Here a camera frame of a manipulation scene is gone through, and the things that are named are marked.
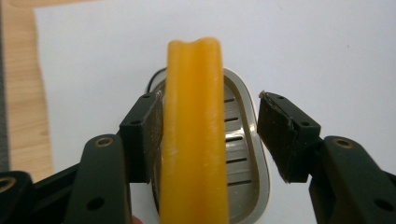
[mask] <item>white paper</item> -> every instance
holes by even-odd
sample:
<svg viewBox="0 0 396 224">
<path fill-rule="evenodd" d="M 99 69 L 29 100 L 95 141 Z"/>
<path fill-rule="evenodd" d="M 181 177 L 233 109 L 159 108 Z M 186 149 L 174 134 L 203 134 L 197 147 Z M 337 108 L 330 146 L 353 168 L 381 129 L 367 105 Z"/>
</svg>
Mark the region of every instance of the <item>white paper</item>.
<svg viewBox="0 0 396 224">
<path fill-rule="evenodd" d="M 101 1 L 38 8 L 35 18 L 55 171 L 118 130 L 166 66 L 170 40 L 214 36 L 256 107 L 262 90 L 284 95 L 322 137 L 349 137 L 396 173 L 396 2 Z M 284 184 L 266 155 L 271 200 L 258 223 L 316 223 L 309 184 Z M 149 187 L 133 189 L 134 214 L 157 222 L 151 199 L 134 197 Z"/>
</svg>

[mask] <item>metal slot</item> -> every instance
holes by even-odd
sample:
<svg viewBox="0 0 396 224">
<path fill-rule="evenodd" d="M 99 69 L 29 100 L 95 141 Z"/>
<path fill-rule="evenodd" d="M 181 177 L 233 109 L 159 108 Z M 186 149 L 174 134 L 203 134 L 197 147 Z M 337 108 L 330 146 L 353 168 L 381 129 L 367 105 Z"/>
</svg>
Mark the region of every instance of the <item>metal slot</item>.
<svg viewBox="0 0 396 224">
<path fill-rule="evenodd" d="M 227 184 L 227 186 L 228 186 L 228 187 L 231 187 L 231 186 L 244 185 L 244 184 L 251 184 L 251 180 L 244 180 L 244 181 L 233 182 L 233 183 Z"/>
<path fill-rule="evenodd" d="M 238 120 L 238 118 L 225 119 L 224 122 L 230 122 L 230 121 L 235 121 L 235 120 Z"/>
<path fill-rule="evenodd" d="M 226 138 L 225 142 L 226 143 L 234 142 L 234 141 L 239 141 L 239 140 L 242 140 L 242 139 L 244 139 L 244 137 L 242 137 L 242 136 L 230 137 L 230 138 Z"/>
<path fill-rule="evenodd" d="M 233 98 L 233 99 L 227 99 L 227 100 L 224 100 L 224 103 L 230 103 L 230 102 L 234 102 L 235 101 L 235 99 Z"/>
<path fill-rule="evenodd" d="M 240 162 L 240 161 L 247 161 L 247 160 L 248 160 L 248 158 L 235 159 L 235 160 L 227 161 L 227 164 L 234 163 L 234 162 Z"/>
</svg>

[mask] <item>wooden surface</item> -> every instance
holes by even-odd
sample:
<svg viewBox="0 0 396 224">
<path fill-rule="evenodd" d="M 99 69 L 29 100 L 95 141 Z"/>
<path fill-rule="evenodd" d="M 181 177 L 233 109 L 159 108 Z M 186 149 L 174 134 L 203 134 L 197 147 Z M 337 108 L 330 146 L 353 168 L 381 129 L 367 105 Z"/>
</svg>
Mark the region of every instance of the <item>wooden surface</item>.
<svg viewBox="0 0 396 224">
<path fill-rule="evenodd" d="M 77 1 L 1 2 L 10 168 L 30 173 L 35 182 L 53 171 L 33 7 Z"/>
</svg>

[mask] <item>yellow foam piece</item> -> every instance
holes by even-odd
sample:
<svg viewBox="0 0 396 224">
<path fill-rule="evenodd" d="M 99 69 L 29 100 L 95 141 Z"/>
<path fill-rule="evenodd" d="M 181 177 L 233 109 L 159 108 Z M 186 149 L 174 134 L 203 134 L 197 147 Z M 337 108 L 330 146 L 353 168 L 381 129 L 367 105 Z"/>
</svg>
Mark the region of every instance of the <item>yellow foam piece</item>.
<svg viewBox="0 0 396 224">
<path fill-rule="evenodd" d="M 219 41 L 168 46 L 160 221 L 229 222 Z"/>
</svg>

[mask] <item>black mechanical part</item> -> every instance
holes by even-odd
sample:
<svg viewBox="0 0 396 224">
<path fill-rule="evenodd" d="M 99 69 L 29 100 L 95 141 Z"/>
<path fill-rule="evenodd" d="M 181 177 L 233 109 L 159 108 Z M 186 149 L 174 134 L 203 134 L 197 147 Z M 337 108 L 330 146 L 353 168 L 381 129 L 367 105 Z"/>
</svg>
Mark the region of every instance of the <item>black mechanical part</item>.
<svg viewBox="0 0 396 224">
<path fill-rule="evenodd" d="M 0 173 L 0 223 L 26 223 L 34 206 L 34 187 L 29 174 Z"/>
<path fill-rule="evenodd" d="M 286 182 L 305 181 L 318 223 L 394 223 L 396 177 L 358 143 L 319 138 L 320 126 L 285 97 L 262 92 L 258 133 Z"/>
<path fill-rule="evenodd" d="M 35 183 L 36 204 L 30 220 L 33 223 L 62 223 L 78 164 Z"/>
<path fill-rule="evenodd" d="M 120 124 L 132 183 L 149 183 L 163 138 L 163 100 L 160 91 L 142 95 Z"/>
<path fill-rule="evenodd" d="M 122 141 L 94 137 L 84 147 L 64 223 L 131 223 L 131 214 Z"/>
<path fill-rule="evenodd" d="M 283 96 L 260 94 L 258 134 L 287 183 L 305 183 L 312 163 L 310 150 L 320 143 L 320 125 Z"/>
<path fill-rule="evenodd" d="M 318 223 L 396 221 L 396 188 L 361 145 L 328 136 L 318 157 L 322 173 L 309 189 Z"/>
</svg>

